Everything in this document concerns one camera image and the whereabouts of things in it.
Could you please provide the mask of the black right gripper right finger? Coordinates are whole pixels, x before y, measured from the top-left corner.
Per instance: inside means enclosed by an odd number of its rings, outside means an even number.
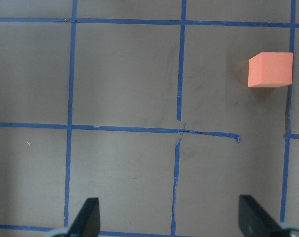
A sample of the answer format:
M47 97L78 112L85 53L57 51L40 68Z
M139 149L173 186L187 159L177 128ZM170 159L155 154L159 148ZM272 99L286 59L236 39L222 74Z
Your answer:
M238 226L244 237L280 237L282 228L251 196L240 195Z

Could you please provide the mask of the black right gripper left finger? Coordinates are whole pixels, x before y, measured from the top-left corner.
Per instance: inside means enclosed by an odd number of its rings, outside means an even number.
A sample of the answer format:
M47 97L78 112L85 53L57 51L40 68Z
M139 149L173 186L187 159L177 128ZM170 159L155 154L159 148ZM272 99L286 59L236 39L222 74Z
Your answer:
M98 237L100 207L97 197L87 198L68 230L69 237Z

